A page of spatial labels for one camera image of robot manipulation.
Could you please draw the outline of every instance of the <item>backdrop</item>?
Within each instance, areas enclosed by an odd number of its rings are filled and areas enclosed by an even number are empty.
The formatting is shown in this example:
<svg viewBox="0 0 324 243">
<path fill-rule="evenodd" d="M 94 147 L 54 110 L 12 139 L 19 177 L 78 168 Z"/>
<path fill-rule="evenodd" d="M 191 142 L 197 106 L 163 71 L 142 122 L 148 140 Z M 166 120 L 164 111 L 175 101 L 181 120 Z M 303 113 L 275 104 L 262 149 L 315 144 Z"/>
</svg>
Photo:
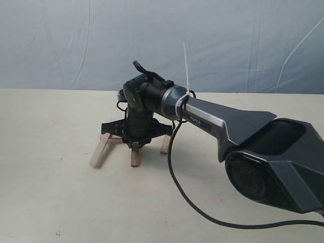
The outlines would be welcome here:
<svg viewBox="0 0 324 243">
<path fill-rule="evenodd" d="M 324 93 L 323 0 L 2 0 L 0 88 Z"/>
</svg>

